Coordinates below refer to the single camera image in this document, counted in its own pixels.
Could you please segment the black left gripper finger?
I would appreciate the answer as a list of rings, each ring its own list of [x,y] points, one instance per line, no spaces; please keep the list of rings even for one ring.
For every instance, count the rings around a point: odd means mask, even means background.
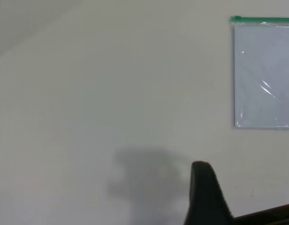
[[[234,225],[215,171],[208,162],[191,164],[189,209],[185,225]]]

